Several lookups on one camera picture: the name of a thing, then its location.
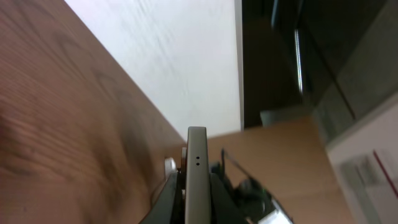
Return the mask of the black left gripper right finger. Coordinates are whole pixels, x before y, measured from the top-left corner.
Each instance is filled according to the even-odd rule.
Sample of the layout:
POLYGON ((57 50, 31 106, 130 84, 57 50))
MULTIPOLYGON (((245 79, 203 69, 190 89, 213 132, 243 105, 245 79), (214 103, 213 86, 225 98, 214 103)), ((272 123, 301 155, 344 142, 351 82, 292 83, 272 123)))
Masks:
POLYGON ((248 224, 216 174, 210 174, 211 222, 216 224, 248 224))

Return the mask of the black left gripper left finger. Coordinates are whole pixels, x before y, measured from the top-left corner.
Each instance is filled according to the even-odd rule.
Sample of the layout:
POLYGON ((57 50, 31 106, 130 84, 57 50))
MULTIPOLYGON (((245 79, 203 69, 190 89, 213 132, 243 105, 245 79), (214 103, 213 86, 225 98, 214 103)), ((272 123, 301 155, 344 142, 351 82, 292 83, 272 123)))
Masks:
POLYGON ((182 223, 182 188, 180 173, 171 174, 159 197, 140 224, 182 223))

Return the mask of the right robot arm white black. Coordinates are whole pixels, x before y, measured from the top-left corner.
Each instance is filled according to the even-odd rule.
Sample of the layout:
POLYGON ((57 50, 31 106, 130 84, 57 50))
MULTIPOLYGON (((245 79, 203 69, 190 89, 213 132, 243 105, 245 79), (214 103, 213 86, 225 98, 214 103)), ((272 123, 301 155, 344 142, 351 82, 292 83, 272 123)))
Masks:
POLYGON ((224 149, 221 150, 221 161, 213 165, 211 171, 220 178, 235 207, 246 221, 250 223, 294 223, 292 217, 288 215, 272 193, 263 187, 224 149), (226 159, 246 176, 236 187, 232 185, 226 175, 226 159))

